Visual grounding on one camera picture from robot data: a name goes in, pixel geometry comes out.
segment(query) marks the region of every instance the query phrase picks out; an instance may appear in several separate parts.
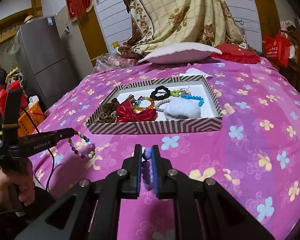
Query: plastic basket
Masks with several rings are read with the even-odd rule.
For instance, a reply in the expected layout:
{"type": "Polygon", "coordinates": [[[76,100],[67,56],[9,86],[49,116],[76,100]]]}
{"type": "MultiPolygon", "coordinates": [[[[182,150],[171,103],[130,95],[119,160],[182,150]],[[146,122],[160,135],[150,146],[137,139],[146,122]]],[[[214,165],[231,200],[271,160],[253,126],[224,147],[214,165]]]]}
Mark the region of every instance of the plastic basket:
{"type": "MultiPolygon", "coordinates": [[[[31,116],[31,119],[34,121],[36,126],[38,126],[44,119],[46,119],[39,106],[39,102],[36,102],[31,108],[27,110],[27,112],[31,116]]],[[[19,118],[18,124],[18,137],[32,134],[35,129],[26,113],[23,113],[23,115],[19,118]]]]}

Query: red shopping bag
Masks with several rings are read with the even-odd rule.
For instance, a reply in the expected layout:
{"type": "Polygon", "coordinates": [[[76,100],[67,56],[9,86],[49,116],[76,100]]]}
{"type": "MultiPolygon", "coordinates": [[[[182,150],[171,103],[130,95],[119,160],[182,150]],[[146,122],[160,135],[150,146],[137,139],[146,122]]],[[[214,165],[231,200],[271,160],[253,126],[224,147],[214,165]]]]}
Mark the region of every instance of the red shopping bag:
{"type": "Polygon", "coordinates": [[[288,67],[290,41],[279,31],[276,38],[266,36],[266,57],[277,66],[288,67]]]}

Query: hair bow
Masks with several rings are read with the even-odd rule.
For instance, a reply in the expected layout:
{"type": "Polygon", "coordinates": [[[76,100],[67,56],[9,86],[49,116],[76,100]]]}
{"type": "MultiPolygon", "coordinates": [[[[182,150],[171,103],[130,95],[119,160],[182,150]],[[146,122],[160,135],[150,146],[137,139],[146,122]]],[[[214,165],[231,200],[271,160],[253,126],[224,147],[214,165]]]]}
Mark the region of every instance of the hair bow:
{"type": "Polygon", "coordinates": [[[149,122],[153,121],[157,115],[157,110],[146,109],[140,113],[133,112],[132,104],[129,100],[123,101],[116,109],[119,117],[117,122],[149,122]]]}

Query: pillow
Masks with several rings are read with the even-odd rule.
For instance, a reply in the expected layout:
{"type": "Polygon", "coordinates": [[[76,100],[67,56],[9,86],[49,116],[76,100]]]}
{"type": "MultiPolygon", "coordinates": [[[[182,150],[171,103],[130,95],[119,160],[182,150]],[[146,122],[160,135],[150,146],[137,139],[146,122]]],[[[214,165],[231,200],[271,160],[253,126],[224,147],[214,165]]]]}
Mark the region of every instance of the pillow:
{"type": "Polygon", "coordinates": [[[213,53],[210,57],[246,64],[256,64],[261,61],[260,56],[254,52],[243,49],[235,44],[224,43],[216,46],[216,48],[222,51],[222,55],[213,53]]]}
{"type": "Polygon", "coordinates": [[[222,54],[219,49],[197,43],[197,42],[179,42],[163,46],[150,52],[139,62],[149,61],[158,64],[189,63],[203,60],[212,53],[222,54]]]}

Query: bedsheet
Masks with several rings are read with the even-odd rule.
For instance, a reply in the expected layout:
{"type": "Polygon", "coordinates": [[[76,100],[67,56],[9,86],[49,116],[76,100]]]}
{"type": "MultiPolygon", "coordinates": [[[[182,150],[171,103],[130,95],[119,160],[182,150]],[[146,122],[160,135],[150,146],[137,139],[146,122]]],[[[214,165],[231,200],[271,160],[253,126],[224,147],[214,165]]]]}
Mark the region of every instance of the bedsheet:
{"type": "MultiPolygon", "coordinates": [[[[82,178],[95,181],[119,169],[135,144],[157,144],[161,155],[189,177],[216,179],[275,239],[284,239],[300,217],[300,95],[264,58],[256,65],[208,59],[202,64],[145,64],[88,75],[47,114],[41,131],[73,127],[96,146],[90,160],[75,155],[66,140],[51,149],[57,166],[50,181],[55,198],[82,178]],[[190,67],[213,76],[209,83],[224,114],[220,131],[92,135],[85,127],[114,86],[178,76],[190,67]]],[[[73,141],[79,151],[88,150],[83,139],[76,136],[73,141]]],[[[45,186],[51,156],[44,151],[31,161],[45,186]]],[[[172,211],[172,200],[158,200],[142,185],[138,200],[122,201],[118,239],[174,239],[172,211]]]]}

